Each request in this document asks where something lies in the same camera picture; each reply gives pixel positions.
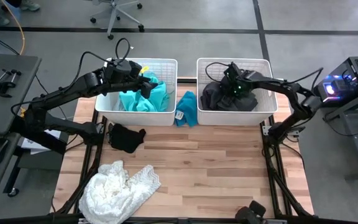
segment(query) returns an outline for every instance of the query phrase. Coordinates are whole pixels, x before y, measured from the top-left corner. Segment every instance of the white lace fabric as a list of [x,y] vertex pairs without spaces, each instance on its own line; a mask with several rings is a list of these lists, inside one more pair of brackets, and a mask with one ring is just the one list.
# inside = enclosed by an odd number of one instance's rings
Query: white lace fabric
[[131,178],[124,162],[101,165],[80,199],[79,208],[92,224],[120,224],[161,186],[151,165]]

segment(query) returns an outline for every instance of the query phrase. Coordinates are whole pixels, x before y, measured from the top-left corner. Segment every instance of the wooden tabletop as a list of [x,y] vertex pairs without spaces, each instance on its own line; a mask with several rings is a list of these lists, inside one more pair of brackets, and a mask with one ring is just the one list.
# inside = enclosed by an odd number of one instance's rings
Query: wooden tabletop
[[[195,85],[179,85],[178,100]],[[290,115],[288,100],[277,95],[275,121]],[[91,121],[96,98],[78,100],[74,121]],[[105,138],[101,164],[124,161],[132,176],[144,166],[154,166],[161,187],[133,215],[134,217],[234,218],[243,206],[256,200],[266,207],[265,217],[272,218],[265,159],[261,154],[259,126],[128,126],[146,130],[144,143],[135,153],[113,149]],[[72,145],[81,142],[74,140]],[[285,141],[298,149],[298,144]],[[288,188],[305,210],[313,213],[308,184],[298,155],[285,146],[281,154]],[[85,146],[68,151],[63,160],[53,204],[59,209],[76,189],[85,154]],[[281,191],[280,208],[284,211]]]

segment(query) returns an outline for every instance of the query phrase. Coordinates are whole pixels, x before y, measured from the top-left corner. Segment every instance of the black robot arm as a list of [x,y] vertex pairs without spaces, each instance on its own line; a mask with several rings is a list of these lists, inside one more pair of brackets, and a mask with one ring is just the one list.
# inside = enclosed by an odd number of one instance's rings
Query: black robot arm
[[55,118],[48,110],[81,97],[90,98],[117,91],[140,90],[141,95],[148,98],[157,83],[150,83],[149,78],[139,75],[141,69],[139,64],[132,61],[112,60],[107,66],[79,77],[68,87],[34,98],[24,113],[26,128],[33,132],[54,129],[68,134],[78,134],[85,144],[97,144],[103,140],[97,125],[91,122],[80,124]]
[[[246,70],[244,73],[246,73],[246,75],[239,75],[240,78],[237,80],[243,85],[246,85],[249,91],[262,88],[264,90],[284,94],[293,109],[293,113],[287,119],[283,122],[275,123],[269,129],[268,140],[271,145],[277,146],[280,144],[297,122],[311,119],[322,104],[320,97],[315,96],[312,91],[303,88],[298,83],[264,77],[261,73],[255,71]],[[305,97],[301,103],[299,102],[298,94]]]

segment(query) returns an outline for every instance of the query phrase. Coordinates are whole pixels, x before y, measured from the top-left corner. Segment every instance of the gray floor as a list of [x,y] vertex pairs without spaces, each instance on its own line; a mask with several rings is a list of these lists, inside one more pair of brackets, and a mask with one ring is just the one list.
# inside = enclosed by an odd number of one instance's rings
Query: gray floor
[[[89,15],[105,5],[92,6],[89,1],[80,0],[35,1],[42,5],[41,11],[16,11],[24,27],[106,27],[108,24],[107,20],[97,24],[89,22]],[[127,12],[141,20],[146,28],[257,27],[251,0],[148,0],[142,4],[143,9],[130,8]],[[259,0],[259,5],[265,29],[358,30],[358,0]],[[133,28],[136,25],[123,19],[116,27]],[[105,33],[26,32],[25,54],[43,58],[38,74],[48,90],[71,82],[83,51],[113,57],[116,40],[120,37],[126,37],[134,47],[130,57],[174,58],[178,61],[178,75],[183,77],[195,77],[196,59],[200,57],[262,58],[257,34],[114,35],[115,40],[110,41]],[[0,32],[0,38],[15,49],[21,46],[18,32]],[[266,39],[276,78],[294,80],[324,67],[322,79],[348,56],[358,56],[358,35],[267,35]],[[87,57],[81,73],[100,66],[100,61]],[[301,84],[310,87],[311,82],[303,80]],[[34,83],[27,98],[42,92],[38,83]],[[72,102],[63,106],[67,116],[73,116],[75,105]],[[62,117],[59,110],[52,113]],[[300,137],[315,214],[323,218],[358,221],[358,181],[344,180],[345,175],[358,172],[351,139],[334,133],[322,122],[321,113],[319,111],[308,123]],[[340,125],[335,127],[343,131]],[[21,193],[16,198],[7,198],[0,189],[0,218],[48,213],[57,176],[57,172],[52,171],[23,172],[17,181]]]

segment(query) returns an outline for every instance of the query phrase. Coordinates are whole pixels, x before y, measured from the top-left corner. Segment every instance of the white plastic bin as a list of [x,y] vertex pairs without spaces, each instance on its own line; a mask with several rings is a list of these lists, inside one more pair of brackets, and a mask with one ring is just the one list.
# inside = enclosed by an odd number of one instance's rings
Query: white plastic bin
[[118,111],[119,93],[99,95],[96,99],[95,109],[113,123],[122,125],[141,126],[171,126],[175,120],[177,105],[177,75],[178,62],[175,59],[156,58],[127,58],[137,62],[141,66],[149,66],[149,71],[154,72],[159,81],[164,81],[170,101],[166,112],[138,112]]
[[[244,70],[255,70],[266,77],[272,77],[272,69],[267,60],[263,59],[241,59],[241,58],[199,58],[197,60],[197,116],[198,123],[202,125],[230,125],[230,126],[255,126],[277,111],[277,99],[274,92],[255,89],[253,94],[258,105],[252,111],[208,111],[203,110],[201,96],[205,86],[213,82],[205,74],[205,67],[212,62],[229,64],[236,63]],[[208,74],[215,80],[221,80],[223,71],[227,67],[219,64],[208,67]]]

